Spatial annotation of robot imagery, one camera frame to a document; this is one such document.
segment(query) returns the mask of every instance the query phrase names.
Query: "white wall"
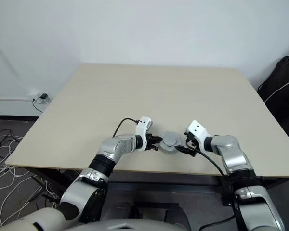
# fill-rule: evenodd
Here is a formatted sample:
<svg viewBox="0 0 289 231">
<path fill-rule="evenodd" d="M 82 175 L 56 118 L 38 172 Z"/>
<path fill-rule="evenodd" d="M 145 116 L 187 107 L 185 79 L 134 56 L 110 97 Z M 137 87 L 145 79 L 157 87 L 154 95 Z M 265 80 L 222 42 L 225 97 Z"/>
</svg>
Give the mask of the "white wall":
<svg viewBox="0 0 289 231">
<path fill-rule="evenodd" d="M 289 0 L 0 0 L 0 115 L 39 115 L 81 62 L 232 67 L 289 54 Z"/>
</svg>

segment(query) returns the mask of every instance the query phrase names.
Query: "wall baseboard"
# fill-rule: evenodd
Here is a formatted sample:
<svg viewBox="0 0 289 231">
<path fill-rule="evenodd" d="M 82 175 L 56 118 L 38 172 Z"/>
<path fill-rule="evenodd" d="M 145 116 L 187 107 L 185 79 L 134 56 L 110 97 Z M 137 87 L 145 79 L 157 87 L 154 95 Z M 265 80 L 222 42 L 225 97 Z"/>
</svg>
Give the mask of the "wall baseboard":
<svg viewBox="0 0 289 231">
<path fill-rule="evenodd" d="M 36 104 L 41 111 L 48 104 Z M 32 106 L 32 101 L 4 101 L 0 100 L 0 116 L 40 116 L 42 113 Z"/>
<path fill-rule="evenodd" d="M 6 97 L 0 97 L 0 101 L 27 101 L 27 102 L 31 102 L 31 99 L 28 98 L 6 98 Z"/>
<path fill-rule="evenodd" d="M 38 118 L 38 116 L 0 115 L 2 120 L 37 121 Z"/>
</svg>

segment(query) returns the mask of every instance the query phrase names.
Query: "table leg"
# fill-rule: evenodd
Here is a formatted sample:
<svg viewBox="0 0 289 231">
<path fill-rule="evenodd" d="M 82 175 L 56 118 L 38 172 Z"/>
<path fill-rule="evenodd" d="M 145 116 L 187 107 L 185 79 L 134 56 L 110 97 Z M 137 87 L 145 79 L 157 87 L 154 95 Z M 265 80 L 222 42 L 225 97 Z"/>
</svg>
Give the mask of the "table leg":
<svg viewBox="0 0 289 231">
<path fill-rule="evenodd" d="M 263 178 L 263 186 L 268 190 L 289 181 L 289 178 Z"/>
<path fill-rule="evenodd" d="M 63 173 L 59 172 L 56 169 L 52 168 L 26 168 L 32 173 L 42 177 L 43 179 L 47 180 L 51 183 L 54 187 L 52 189 L 55 193 L 61 197 L 65 190 L 70 186 L 73 182 L 72 179 L 65 176 Z"/>
<path fill-rule="evenodd" d="M 221 177 L 221 176 L 218 176 L 217 179 L 223 189 L 223 193 L 222 193 L 223 206 L 231 206 L 232 200 L 233 200 L 233 194 L 229 187 L 228 181 L 224 177 Z"/>
</svg>

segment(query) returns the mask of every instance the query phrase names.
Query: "round gray object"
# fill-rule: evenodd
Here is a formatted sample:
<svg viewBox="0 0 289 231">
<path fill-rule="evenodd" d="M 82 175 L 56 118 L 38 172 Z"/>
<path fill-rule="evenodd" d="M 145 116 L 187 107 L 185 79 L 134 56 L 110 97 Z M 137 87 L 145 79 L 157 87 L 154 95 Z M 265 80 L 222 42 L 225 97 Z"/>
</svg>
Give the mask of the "round gray object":
<svg viewBox="0 0 289 231">
<path fill-rule="evenodd" d="M 181 145 L 181 137 L 179 134 L 173 131 L 166 131 L 161 135 L 161 137 L 163 140 L 159 143 L 159 146 L 162 151 L 166 153 L 177 152 L 175 146 Z"/>
</svg>

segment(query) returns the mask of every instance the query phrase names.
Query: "white cable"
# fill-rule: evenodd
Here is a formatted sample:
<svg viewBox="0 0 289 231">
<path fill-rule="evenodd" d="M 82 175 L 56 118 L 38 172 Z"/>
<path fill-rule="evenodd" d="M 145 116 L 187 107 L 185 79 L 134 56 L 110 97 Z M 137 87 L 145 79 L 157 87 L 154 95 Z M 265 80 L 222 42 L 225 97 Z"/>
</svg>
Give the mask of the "white cable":
<svg viewBox="0 0 289 231">
<path fill-rule="evenodd" d="M 14 181 L 15 181 L 15 174 L 13 174 L 13 180 L 12 180 L 12 182 L 11 182 L 9 185 L 7 185 L 7 186 L 0 187 L 0 189 L 6 189 L 6 188 L 12 186 L 12 185 L 14 184 Z"/>
<path fill-rule="evenodd" d="M 15 140 L 11 141 L 10 144 L 9 144 L 9 146 L 8 146 L 8 147 L 9 147 L 9 155 L 8 155 L 8 156 L 10 156 L 10 155 L 12 154 L 11 144 L 12 144 L 13 142 L 15 142 Z M 10 170 L 10 172 L 11 172 L 13 175 L 15 175 L 16 177 L 25 176 L 26 174 L 28 174 L 28 173 L 30 172 L 30 171 L 27 171 L 25 174 L 17 175 L 17 174 L 16 174 L 16 169 L 15 169 L 15 167 L 12 167 L 12 168 L 14 168 L 14 173 L 11 172 L 11 169 L 9 169 L 9 170 Z"/>
<path fill-rule="evenodd" d="M 7 172 L 9 172 L 9 171 L 7 171 L 7 169 L 9 170 L 10 168 L 12 168 L 12 167 L 4 167 L 4 168 L 0 168 L 1 170 L 0 170 L 0 173 L 2 173 L 2 172 L 5 172 L 5 173 L 7 173 Z"/>
<path fill-rule="evenodd" d="M 22 180 L 21 182 L 19 182 L 19 183 L 9 192 L 9 194 L 6 196 L 6 198 L 3 200 L 2 204 L 1 204 L 1 208 L 0 208 L 0 227 L 3 225 L 1 216 L 2 216 L 2 209 L 3 209 L 4 203 L 6 202 L 6 200 L 8 199 L 8 197 L 12 194 L 12 192 L 14 192 L 14 190 L 15 190 L 21 183 L 25 182 L 25 181 L 28 180 L 28 179 L 31 179 L 31 177 L 28 177 L 28 178 Z"/>
<path fill-rule="evenodd" d="M 278 91 L 280 91 L 280 90 L 282 90 L 285 86 L 287 86 L 289 84 L 289 82 L 288 83 L 286 83 L 286 84 L 284 84 L 282 87 L 280 87 L 279 89 L 277 89 L 276 91 L 274 91 L 264 102 L 267 102 L 267 100 L 268 99 L 270 99 L 275 93 L 277 93 Z"/>
<path fill-rule="evenodd" d="M 7 134 L 7 135 L 1 135 L 0 137 L 4 137 L 4 136 L 9 136 L 10 134 Z M 18 138 L 23 138 L 23 137 L 21 137 L 21 136 L 15 136 L 15 135 L 13 135 L 14 137 L 18 137 Z"/>
<path fill-rule="evenodd" d="M 11 174 L 15 175 L 16 177 L 23 177 L 23 176 L 27 175 L 27 174 L 30 172 L 30 171 L 27 171 L 26 173 L 24 173 L 24 174 L 22 174 L 22 175 L 17 175 L 17 174 L 14 174 L 14 173 L 11 171 L 11 168 L 15 168 L 15 167 L 10 167 L 10 168 L 9 168 L 9 172 L 10 172 Z"/>
<path fill-rule="evenodd" d="M 19 213 L 18 213 L 18 215 L 17 215 L 17 220 L 19 219 L 19 216 L 20 216 L 20 214 L 21 214 L 21 212 L 23 211 L 23 209 L 25 208 L 25 204 L 33 197 L 33 195 L 35 194 L 35 193 L 39 193 L 41 190 L 42 190 L 42 186 L 39 186 L 32 194 L 31 194 L 31 196 L 29 196 L 29 198 L 26 200 L 26 202 L 24 203 L 24 205 L 22 206 L 22 208 L 20 209 L 20 211 L 19 211 Z"/>
<path fill-rule="evenodd" d="M 16 213 L 18 213 L 20 210 L 23 210 L 25 207 L 27 207 L 28 204 L 29 204 L 29 202 L 28 202 L 27 204 L 23 205 L 23 207 L 21 207 L 20 209 L 18 209 L 16 212 L 12 213 L 8 218 L 6 218 L 6 219 L 2 222 L 2 224 L 0 225 L 0 227 L 2 227 L 3 224 L 4 224 L 8 219 L 10 219 L 12 216 L 14 216 L 14 215 L 15 215 Z"/>
<path fill-rule="evenodd" d="M 45 181 L 45 188 L 46 188 L 46 191 L 51 195 L 51 196 L 53 196 L 55 199 L 57 199 L 58 198 L 58 196 L 57 196 L 57 194 L 56 193 L 54 193 L 54 191 L 49 187 L 49 185 L 50 185 L 50 183 L 48 183 L 47 181 Z"/>
<path fill-rule="evenodd" d="M 12 151 L 12 149 L 11 149 L 11 144 L 12 144 L 13 142 L 15 142 L 15 140 L 11 141 L 8 146 L 2 146 L 2 147 L 0 147 L 0 148 L 8 147 L 8 149 L 9 149 L 9 154 L 6 155 L 6 157 L 4 157 L 4 158 L 0 161 L 0 164 L 1 164 L 7 157 L 9 157 L 9 156 L 12 154 L 12 153 L 11 153 L 11 151 Z"/>
</svg>

